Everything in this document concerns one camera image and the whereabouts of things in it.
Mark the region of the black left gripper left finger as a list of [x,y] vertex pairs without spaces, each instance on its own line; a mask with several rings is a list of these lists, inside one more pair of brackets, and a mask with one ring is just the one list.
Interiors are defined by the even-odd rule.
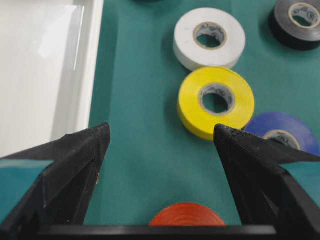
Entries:
[[82,225],[110,139],[104,122],[2,157],[1,239],[26,239],[45,225]]

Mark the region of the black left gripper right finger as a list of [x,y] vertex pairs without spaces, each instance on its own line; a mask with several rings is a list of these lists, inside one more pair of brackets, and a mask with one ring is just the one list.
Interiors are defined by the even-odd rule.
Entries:
[[265,225],[278,239],[320,237],[320,158],[217,124],[213,141],[244,225]]

